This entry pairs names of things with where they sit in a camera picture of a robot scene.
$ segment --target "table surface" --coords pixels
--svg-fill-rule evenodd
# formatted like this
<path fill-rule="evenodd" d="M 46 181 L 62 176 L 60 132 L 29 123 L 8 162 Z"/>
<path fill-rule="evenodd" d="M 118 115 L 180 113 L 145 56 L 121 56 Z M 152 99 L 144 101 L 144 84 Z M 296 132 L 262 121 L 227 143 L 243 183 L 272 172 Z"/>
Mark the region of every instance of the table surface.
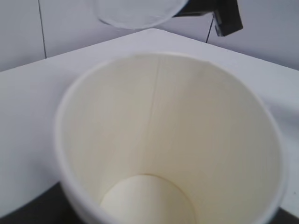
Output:
<path fill-rule="evenodd" d="M 299 71 L 158 29 L 0 73 L 0 217 L 59 181 L 52 124 L 65 90 L 96 64 L 135 52 L 179 52 L 211 61 L 264 101 L 289 154 L 289 184 L 281 207 L 299 217 Z"/>

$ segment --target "tile grout line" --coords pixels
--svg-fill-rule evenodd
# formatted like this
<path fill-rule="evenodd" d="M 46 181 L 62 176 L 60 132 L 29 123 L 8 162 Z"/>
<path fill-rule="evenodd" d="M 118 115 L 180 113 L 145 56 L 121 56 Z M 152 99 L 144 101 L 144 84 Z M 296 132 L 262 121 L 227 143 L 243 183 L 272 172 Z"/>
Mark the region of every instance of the tile grout line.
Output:
<path fill-rule="evenodd" d="M 47 51 L 46 51 L 45 35 L 44 35 L 44 32 L 43 32 L 43 19 L 42 19 L 41 3 L 40 3 L 40 0 L 37 0 L 37 1 L 38 1 L 38 9 L 39 9 L 39 18 L 40 18 L 40 21 L 41 21 L 41 28 L 42 28 L 43 53 L 44 53 L 45 58 L 48 58 L 47 57 Z"/>
<path fill-rule="evenodd" d="M 207 37 L 206 37 L 206 43 L 207 43 L 208 40 L 209 40 L 213 22 L 214 22 L 214 16 L 212 17 L 212 21 L 211 21 L 211 25 L 210 25 L 210 28 L 209 28 L 209 32 L 208 32 Z"/>

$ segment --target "white tile wall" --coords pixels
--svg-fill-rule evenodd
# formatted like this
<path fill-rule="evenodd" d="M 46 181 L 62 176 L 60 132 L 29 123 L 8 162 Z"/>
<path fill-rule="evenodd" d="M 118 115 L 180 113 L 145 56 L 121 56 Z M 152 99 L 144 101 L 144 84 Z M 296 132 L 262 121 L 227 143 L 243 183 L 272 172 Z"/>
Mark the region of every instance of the white tile wall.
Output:
<path fill-rule="evenodd" d="M 205 42 L 211 21 L 212 14 L 199 17 L 178 17 L 170 19 L 157 28 Z"/>
<path fill-rule="evenodd" d="M 299 70 L 299 1 L 238 0 L 244 29 L 208 43 Z"/>
<path fill-rule="evenodd" d="M 43 58 L 38 0 L 0 0 L 0 71 Z"/>
<path fill-rule="evenodd" d="M 98 21 L 89 0 L 40 0 L 47 56 L 135 32 L 113 28 Z M 205 40 L 211 15 L 195 18 L 174 18 L 159 26 L 197 40 Z"/>

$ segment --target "cup bottom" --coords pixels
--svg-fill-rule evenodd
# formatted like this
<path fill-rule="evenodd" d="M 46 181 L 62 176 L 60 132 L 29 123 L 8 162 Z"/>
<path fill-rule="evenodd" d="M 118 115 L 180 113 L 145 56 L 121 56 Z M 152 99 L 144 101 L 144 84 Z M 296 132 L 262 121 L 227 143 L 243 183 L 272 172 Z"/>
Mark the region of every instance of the cup bottom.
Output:
<path fill-rule="evenodd" d="M 170 181 L 154 175 L 136 175 L 118 182 L 100 206 L 123 224 L 196 224 L 186 195 Z"/>

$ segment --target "white paper cup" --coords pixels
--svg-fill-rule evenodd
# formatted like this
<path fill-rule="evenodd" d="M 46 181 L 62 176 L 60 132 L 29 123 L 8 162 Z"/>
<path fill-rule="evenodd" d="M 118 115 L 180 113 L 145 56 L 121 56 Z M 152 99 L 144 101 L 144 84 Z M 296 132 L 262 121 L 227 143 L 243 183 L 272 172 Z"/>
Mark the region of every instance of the white paper cup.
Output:
<path fill-rule="evenodd" d="M 58 109 L 61 183 L 87 223 L 265 224 L 286 183 L 278 128 L 233 75 L 176 54 L 111 61 Z"/>

